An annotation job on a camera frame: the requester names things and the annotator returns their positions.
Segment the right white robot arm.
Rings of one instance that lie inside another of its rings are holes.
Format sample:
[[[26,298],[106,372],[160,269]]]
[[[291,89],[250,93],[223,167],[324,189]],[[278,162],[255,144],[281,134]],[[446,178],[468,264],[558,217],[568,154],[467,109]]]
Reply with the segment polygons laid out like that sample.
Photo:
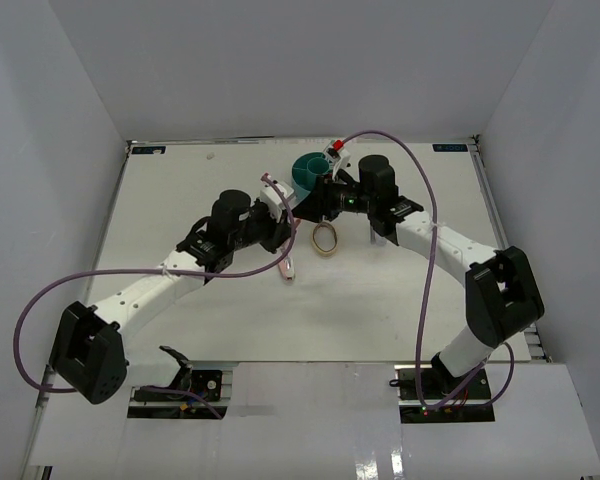
[[[455,398],[471,370],[544,315],[529,260],[517,247],[498,250],[435,224],[423,206],[400,194],[387,157],[363,157],[358,172],[353,179],[320,153],[303,155],[291,170],[299,195],[294,214],[314,223],[364,214],[376,235],[433,261],[463,286],[466,325],[432,359],[433,390]]]

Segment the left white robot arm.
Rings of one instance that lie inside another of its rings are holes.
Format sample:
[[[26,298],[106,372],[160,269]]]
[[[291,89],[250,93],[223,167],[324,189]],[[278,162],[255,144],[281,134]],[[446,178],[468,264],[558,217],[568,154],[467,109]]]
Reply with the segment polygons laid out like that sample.
[[[217,278],[236,251],[259,244],[276,253],[288,245],[294,190],[284,182],[265,185],[257,199],[223,191],[211,213],[191,230],[155,273],[91,306],[76,301],[62,313],[50,355],[55,372],[97,405],[122,386],[131,339],[177,300]]]

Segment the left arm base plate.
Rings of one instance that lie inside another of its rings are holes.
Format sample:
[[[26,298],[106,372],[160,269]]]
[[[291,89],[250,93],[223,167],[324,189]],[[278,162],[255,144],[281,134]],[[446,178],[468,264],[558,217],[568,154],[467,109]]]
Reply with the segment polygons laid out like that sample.
[[[199,364],[169,346],[160,350],[178,370],[165,387],[134,388],[127,410],[129,419],[222,420],[232,394],[233,367]]]

